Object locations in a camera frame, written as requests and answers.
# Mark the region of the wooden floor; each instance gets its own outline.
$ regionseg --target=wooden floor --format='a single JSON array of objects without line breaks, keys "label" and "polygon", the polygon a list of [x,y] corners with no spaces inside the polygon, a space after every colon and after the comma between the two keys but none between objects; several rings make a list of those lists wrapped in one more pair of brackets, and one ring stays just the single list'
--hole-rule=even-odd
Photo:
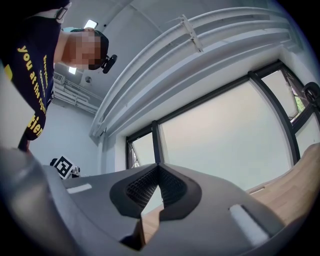
[{"label": "wooden floor", "polygon": [[[272,209],[287,225],[306,214],[320,188],[320,143],[311,145],[300,161],[284,175],[247,192]],[[144,238],[150,240],[159,226],[163,205],[142,217]]]}]

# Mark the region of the ear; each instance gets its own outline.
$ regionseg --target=ear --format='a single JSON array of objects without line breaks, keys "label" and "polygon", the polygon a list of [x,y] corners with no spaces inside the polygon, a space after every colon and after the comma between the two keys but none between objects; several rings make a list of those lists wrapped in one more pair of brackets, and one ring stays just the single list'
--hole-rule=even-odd
[{"label": "ear", "polygon": [[86,27],[83,31],[86,31],[86,32],[88,32],[88,31],[95,31],[95,29],[92,28],[92,27]]}]

